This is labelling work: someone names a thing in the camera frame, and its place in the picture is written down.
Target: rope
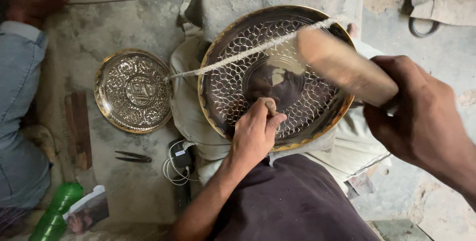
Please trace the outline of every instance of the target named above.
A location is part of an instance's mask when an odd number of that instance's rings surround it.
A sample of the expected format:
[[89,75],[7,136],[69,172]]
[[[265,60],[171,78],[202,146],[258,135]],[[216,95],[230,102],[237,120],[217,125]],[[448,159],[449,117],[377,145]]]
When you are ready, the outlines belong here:
[[[337,15],[336,18],[325,19],[324,21],[320,21],[320,22],[317,22],[315,24],[309,25],[307,28],[310,28],[310,29],[329,28],[332,24],[336,23],[338,20],[343,20],[343,19],[344,19],[344,16]],[[173,78],[181,78],[181,77],[197,76],[197,75],[205,74],[208,71],[220,68],[220,67],[225,66],[229,63],[237,62],[241,59],[244,59],[244,58],[246,58],[246,57],[248,57],[252,54],[258,53],[262,50],[266,50],[266,49],[269,49],[273,46],[280,45],[280,44],[282,44],[286,41],[289,41],[289,40],[295,38],[296,34],[297,34],[297,31],[294,31],[294,32],[289,33],[287,35],[284,35],[282,37],[279,37],[279,38],[276,38],[274,40],[270,40],[268,42],[265,42],[261,45],[258,45],[258,46],[254,47],[252,49],[249,49],[249,50],[246,50],[246,51],[241,52],[239,54],[236,54],[234,56],[230,56],[228,58],[225,58],[225,59],[221,60],[220,62],[211,64],[211,65],[208,65],[206,67],[199,68],[199,69],[196,69],[196,70],[193,70],[193,71],[188,71],[188,72],[184,72],[184,73],[171,75],[170,77],[164,78],[164,81],[167,82],[167,81],[169,81],[170,79],[173,79]]]

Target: man's left hand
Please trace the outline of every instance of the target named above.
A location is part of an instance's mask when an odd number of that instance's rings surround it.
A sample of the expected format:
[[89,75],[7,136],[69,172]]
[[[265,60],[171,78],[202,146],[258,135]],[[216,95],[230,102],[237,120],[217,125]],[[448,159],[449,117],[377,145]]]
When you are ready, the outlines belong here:
[[273,148],[276,129],[287,116],[278,113],[271,117],[265,106],[267,101],[271,101],[271,106],[276,108],[272,98],[259,98],[236,123],[235,136],[228,155],[231,166],[250,171]]

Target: silver engraved plate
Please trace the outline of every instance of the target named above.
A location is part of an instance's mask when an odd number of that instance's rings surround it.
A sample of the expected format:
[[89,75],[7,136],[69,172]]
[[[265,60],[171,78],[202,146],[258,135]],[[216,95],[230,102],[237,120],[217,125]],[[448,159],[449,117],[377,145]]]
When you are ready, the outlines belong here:
[[94,96],[102,114],[116,127],[150,133],[172,116],[169,68],[156,56],[125,49],[104,59],[96,73]]

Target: blue jeans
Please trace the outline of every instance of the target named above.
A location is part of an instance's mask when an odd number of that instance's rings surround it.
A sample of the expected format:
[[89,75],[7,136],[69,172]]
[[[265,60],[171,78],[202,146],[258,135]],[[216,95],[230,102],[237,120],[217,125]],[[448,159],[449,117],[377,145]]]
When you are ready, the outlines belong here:
[[50,185],[48,160],[19,132],[38,88],[47,41],[33,26],[0,25],[0,208],[32,208]]

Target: calligraphy emblem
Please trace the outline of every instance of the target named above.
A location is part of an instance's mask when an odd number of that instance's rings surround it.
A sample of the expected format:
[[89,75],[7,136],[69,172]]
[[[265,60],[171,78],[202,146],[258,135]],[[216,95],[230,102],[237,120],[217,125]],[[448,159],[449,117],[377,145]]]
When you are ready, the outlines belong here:
[[157,86],[144,74],[133,75],[126,82],[126,95],[136,107],[147,108],[157,99]]

